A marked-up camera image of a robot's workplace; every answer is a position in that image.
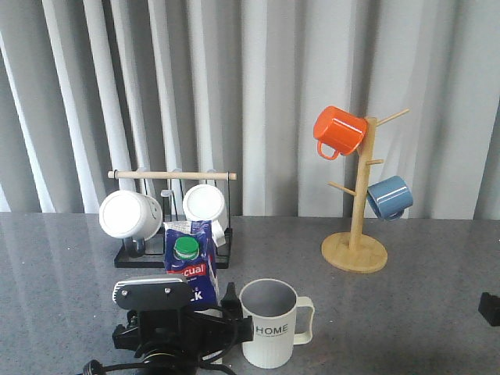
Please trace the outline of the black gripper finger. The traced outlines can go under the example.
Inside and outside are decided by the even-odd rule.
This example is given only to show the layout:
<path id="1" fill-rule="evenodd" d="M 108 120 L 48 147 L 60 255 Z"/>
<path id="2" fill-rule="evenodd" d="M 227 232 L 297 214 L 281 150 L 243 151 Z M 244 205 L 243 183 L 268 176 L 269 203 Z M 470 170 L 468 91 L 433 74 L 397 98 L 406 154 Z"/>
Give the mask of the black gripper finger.
<path id="1" fill-rule="evenodd" d="M 500 298 L 498 296 L 483 292 L 478 311 L 491 326 L 500 326 Z"/>

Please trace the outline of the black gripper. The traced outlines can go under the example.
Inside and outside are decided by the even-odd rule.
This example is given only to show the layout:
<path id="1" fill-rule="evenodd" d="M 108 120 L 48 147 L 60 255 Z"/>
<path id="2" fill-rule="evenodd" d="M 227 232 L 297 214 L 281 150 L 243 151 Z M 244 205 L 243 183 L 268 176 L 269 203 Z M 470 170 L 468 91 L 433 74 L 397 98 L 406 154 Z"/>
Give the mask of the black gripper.
<path id="1" fill-rule="evenodd" d="M 221 299 L 221 317 L 188 308 L 165 311 L 129 311 L 128 324 L 112 333 L 117 349 L 134 352 L 141 360 L 137 374 L 195 374 L 198 369 L 232 374 L 219 364 L 236 344 L 253 339 L 251 317 L 241 317 L 241 302 L 234 282 Z"/>

